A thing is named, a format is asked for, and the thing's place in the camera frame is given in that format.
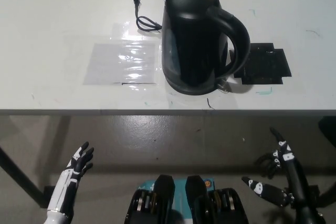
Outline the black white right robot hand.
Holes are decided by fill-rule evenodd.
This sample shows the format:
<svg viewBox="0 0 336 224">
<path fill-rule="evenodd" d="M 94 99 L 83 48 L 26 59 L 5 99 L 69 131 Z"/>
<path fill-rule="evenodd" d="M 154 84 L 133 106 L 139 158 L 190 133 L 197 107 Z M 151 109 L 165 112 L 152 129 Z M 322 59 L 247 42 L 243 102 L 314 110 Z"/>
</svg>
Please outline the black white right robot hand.
<svg viewBox="0 0 336 224">
<path fill-rule="evenodd" d="M 264 176 L 272 179 L 277 171 L 284 171 L 286 174 L 288 187 L 280 189 L 270 184 L 265 184 L 251 179 L 242 177 L 242 181 L 260 198 L 279 207 L 293 205 L 295 207 L 310 204 L 309 185 L 303 168 L 298 159 L 295 157 L 288 142 L 273 127 L 270 132 L 275 137 L 279 148 L 266 153 L 255 161 L 256 165 L 268 162 L 264 168 Z"/>
</svg>

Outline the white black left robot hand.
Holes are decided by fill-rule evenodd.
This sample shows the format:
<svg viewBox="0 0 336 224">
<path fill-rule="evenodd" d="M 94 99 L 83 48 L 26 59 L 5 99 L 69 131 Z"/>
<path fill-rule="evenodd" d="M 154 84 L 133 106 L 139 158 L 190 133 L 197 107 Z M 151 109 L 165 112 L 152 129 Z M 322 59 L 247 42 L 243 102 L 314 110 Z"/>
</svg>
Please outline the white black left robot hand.
<svg viewBox="0 0 336 224">
<path fill-rule="evenodd" d="M 85 142 L 71 157 L 56 183 L 47 208 L 48 211 L 62 214 L 68 221 L 74 216 L 73 207 L 80 180 L 93 167 L 94 148 L 88 146 L 89 143 Z"/>
</svg>

